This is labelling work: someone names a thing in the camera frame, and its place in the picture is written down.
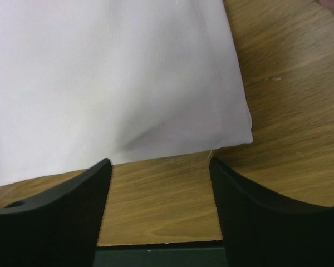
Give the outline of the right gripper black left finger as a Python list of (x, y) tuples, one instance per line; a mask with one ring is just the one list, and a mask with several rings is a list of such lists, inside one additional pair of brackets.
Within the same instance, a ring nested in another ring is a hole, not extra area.
[(111, 177), (103, 159), (0, 208), (0, 266), (93, 266)]

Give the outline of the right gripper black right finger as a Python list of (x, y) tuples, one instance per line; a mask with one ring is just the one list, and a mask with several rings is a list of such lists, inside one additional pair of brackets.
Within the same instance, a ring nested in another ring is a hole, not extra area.
[(334, 266), (334, 206), (279, 194), (216, 158), (209, 172), (229, 266)]

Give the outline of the white t shirt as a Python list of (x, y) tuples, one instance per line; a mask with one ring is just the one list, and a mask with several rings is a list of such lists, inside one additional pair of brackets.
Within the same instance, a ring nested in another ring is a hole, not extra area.
[(0, 186), (252, 140), (222, 1), (0, 1)]

